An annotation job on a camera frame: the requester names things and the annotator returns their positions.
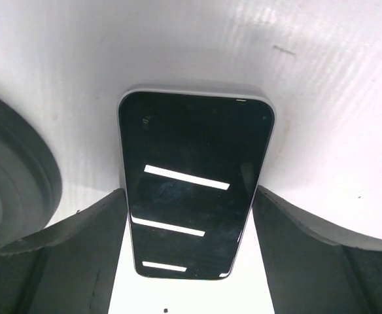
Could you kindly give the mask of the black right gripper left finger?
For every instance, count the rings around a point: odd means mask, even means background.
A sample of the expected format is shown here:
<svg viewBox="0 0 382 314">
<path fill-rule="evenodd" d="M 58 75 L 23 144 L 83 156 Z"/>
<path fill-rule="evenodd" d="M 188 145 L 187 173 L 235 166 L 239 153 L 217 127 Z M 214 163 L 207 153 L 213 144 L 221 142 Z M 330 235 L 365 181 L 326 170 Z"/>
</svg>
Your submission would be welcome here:
<svg viewBox="0 0 382 314">
<path fill-rule="evenodd" d="M 0 313 L 108 313 L 127 220 L 117 189 L 0 248 Z"/>
</svg>

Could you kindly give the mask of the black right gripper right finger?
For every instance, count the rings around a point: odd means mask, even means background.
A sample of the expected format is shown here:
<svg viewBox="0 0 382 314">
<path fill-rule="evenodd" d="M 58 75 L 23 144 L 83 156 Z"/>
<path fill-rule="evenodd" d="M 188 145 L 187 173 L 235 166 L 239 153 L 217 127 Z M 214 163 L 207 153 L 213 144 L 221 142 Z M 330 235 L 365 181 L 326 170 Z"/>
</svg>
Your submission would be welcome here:
<svg viewBox="0 0 382 314">
<path fill-rule="evenodd" d="M 276 313 L 382 313 L 382 239 L 260 187 L 254 224 Z"/>
</svg>

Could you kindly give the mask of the white-edged black phone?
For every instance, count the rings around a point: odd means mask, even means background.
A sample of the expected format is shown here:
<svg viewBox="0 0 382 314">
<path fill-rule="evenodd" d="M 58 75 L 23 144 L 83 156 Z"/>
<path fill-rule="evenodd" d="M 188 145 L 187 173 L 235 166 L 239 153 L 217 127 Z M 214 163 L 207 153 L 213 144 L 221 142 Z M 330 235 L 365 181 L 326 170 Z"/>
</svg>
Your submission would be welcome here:
<svg viewBox="0 0 382 314">
<path fill-rule="evenodd" d="M 118 106 L 136 272 L 229 276 L 275 126 L 261 92 L 137 87 Z"/>
</svg>

